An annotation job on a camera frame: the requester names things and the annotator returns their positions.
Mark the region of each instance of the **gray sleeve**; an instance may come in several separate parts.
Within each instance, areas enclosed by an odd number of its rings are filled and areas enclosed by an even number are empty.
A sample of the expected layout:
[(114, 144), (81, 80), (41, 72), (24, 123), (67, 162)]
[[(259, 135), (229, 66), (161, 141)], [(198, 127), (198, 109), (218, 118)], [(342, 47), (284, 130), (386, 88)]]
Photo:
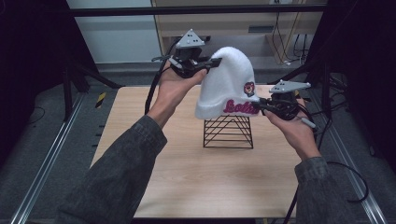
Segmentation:
[(295, 174), (299, 182), (297, 223), (355, 223), (347, 200), (340, 195), (323, 158), (302, 161), (295, 167)]
[(158, 124), (142, 117), (67, 195), (55, 223), (130, 223), (165, 144)]

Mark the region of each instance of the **right hand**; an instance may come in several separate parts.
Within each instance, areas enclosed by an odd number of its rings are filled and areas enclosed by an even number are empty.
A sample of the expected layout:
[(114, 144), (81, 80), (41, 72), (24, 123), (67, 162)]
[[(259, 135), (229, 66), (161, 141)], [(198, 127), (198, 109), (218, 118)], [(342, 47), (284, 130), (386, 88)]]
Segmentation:
[[(300, 104), (304, 104), (303, 100), (298, 99), (298, 101)], [(276, 114), (267, 110), (264, 110), (264, 113), (271, 123), (285, 135), (286, 140), (296, 150), (302, 161), (320, 157), (312, 129), (301, 121), (301, 118), (306, 118), (302, 111), (292, 120), (280, 119)]]

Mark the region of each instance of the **gray 3d-printed part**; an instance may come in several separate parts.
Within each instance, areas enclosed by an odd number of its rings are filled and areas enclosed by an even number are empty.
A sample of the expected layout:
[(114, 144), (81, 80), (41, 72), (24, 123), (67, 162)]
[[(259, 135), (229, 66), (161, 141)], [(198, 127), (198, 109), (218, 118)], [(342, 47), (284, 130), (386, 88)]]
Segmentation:
[(190, 29), (177, 42), (176, 48), (177, 49), (186, 49), (186, 48), (203, 46), (204, 44), (205, 44), (205, 41), (203, 41), (192, 29)]
[(289, 91), (297, 91), (311, 87), (309, 82), (292, 82), (292, 81), (284, 81), (280, 80), (269, 92), (271, 93), (285, 93)]

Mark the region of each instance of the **wrist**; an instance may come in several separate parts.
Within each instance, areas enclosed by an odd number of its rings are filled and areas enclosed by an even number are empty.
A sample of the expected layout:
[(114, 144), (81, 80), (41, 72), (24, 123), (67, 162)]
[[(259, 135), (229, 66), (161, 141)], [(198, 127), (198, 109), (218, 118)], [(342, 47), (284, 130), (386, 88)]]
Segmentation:
[(302, 161), (314, 158), (321, 157), (320, 152), (316, 145), (305, 146), (301, 148), (295, 148), (298, 156)]
[(169, 118), (175, 113), (175, 110), (173, 106), (156, 102), (147, 115), (154, 119), (162, 129)]

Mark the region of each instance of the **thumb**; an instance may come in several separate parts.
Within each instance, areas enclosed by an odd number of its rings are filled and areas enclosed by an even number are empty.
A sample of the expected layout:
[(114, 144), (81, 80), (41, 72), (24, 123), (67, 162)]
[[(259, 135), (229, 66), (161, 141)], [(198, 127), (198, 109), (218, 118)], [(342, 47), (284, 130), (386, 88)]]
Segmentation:
[(199, 84), (202, 80), (204, 80), (204, 77), (206, 76), (206, 74), (207, 74), (207, 70), (201, 69), (200, 71), (195, 73), (193, 77), (187, 78), (186, 80), (188, 80), (192, 86), (195, 86), (195, 85)]
[(274, 114), (273, 112), (271, 112), (267, 109), (264, 109), (264, 114), (270, 120), (270, 122), (272, 124), (274, 124), (276, 127), (278, 127), (279, 122), (281, 122), (282, 119), (280, 119), (276, 114)]

